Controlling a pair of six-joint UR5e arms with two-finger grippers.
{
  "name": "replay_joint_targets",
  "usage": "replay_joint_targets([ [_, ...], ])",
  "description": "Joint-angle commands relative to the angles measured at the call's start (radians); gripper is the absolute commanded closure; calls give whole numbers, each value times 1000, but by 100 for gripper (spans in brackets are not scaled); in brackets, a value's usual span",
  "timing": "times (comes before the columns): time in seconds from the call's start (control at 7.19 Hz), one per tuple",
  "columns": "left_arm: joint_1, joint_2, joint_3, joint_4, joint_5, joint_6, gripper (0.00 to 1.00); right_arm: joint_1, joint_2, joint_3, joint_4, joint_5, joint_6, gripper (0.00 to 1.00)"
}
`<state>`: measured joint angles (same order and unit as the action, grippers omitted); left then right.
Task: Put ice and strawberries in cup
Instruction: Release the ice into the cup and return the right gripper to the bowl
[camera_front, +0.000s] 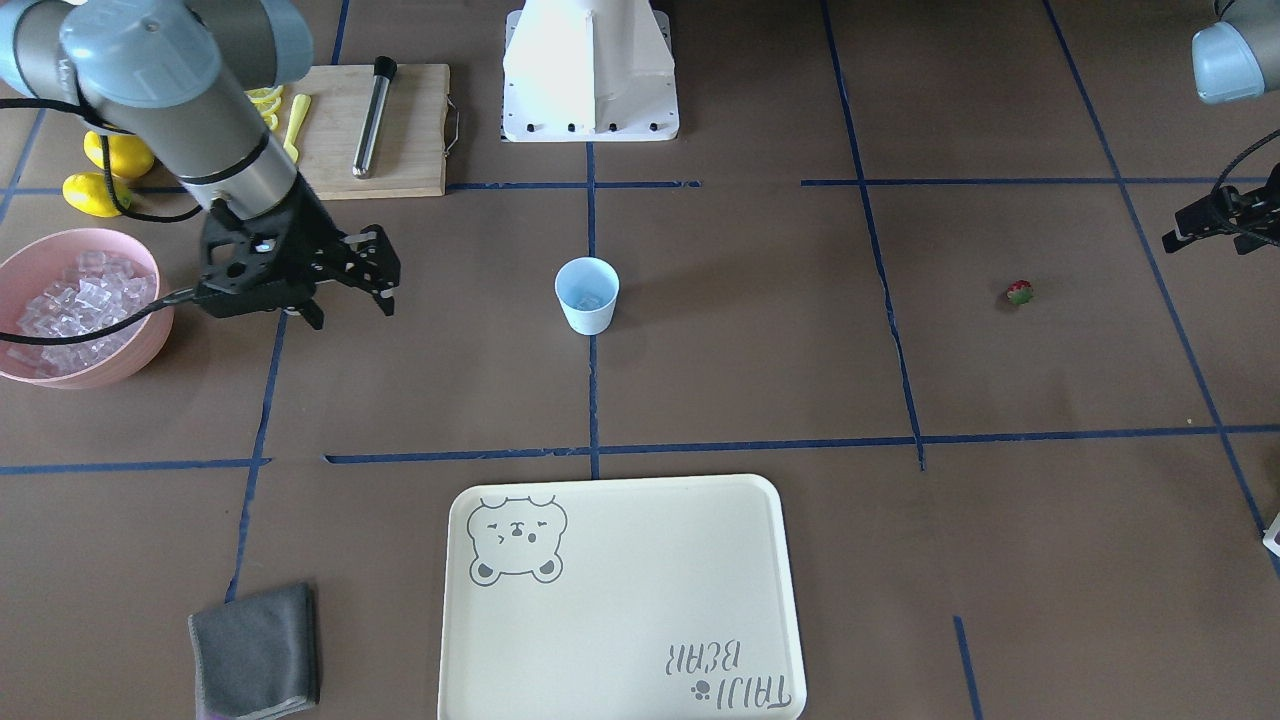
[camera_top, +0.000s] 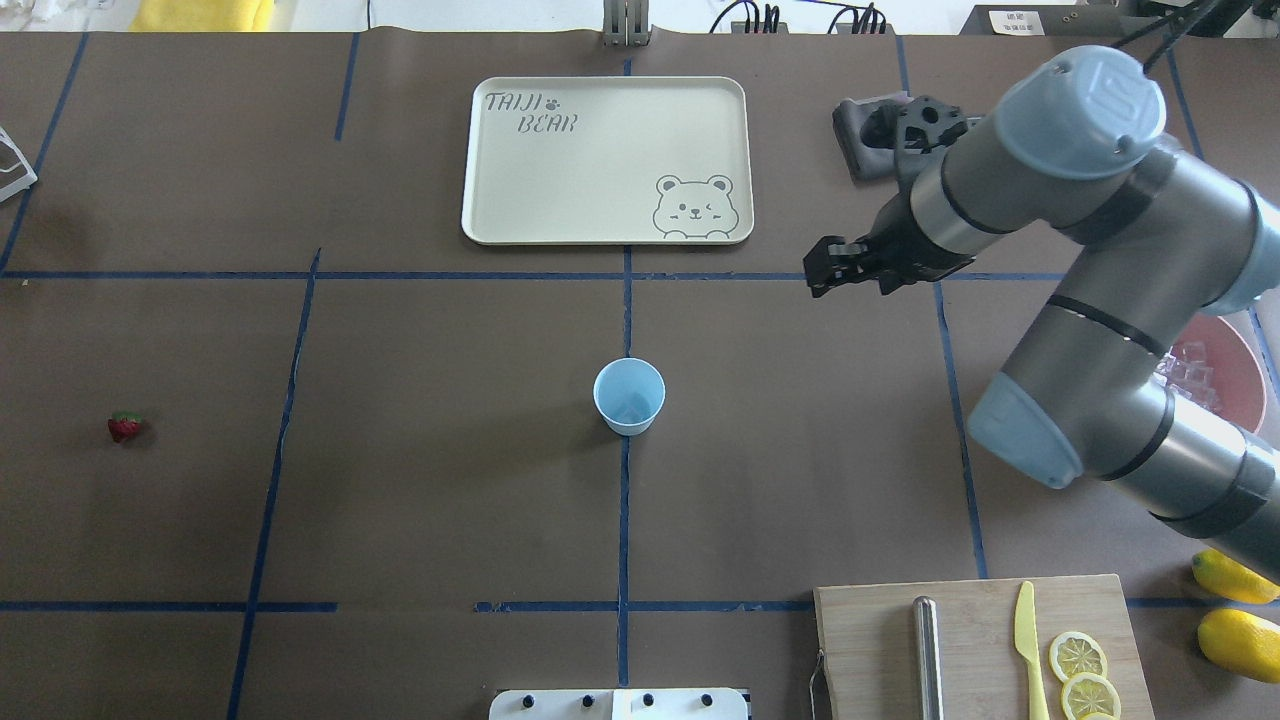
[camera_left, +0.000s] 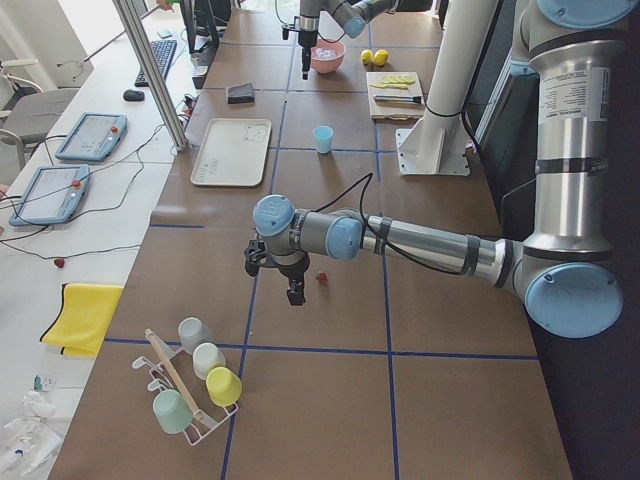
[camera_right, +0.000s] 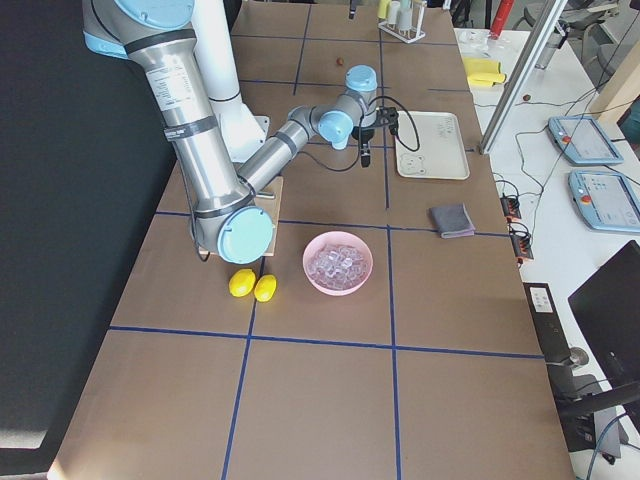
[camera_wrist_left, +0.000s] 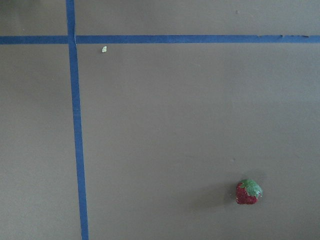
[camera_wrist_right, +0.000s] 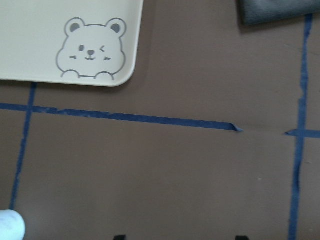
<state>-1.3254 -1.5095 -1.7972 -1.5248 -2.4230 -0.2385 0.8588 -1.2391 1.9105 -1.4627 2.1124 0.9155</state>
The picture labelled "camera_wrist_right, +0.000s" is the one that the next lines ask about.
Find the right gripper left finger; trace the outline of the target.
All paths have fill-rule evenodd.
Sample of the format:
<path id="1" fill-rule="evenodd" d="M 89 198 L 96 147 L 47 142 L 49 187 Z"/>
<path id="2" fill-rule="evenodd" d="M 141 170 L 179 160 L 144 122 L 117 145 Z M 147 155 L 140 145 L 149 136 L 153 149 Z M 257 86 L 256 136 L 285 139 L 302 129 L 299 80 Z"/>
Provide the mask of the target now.
<path id="1" fill-rule="evenodd" d="M 113 240 L 125 240 L 125 235 L 116 235 Z"/>

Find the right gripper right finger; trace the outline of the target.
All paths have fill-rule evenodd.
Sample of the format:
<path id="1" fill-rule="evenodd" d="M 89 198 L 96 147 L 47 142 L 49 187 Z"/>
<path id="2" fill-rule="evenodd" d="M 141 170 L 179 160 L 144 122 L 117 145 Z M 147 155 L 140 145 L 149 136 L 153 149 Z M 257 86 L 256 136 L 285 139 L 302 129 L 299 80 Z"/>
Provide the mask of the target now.
<path id="1" fill-rule="evenodd" d="M 248 240 L 248 237 L 247 236 L 238 235 L 238 236 L 235 237 L 235 240 Z"/>

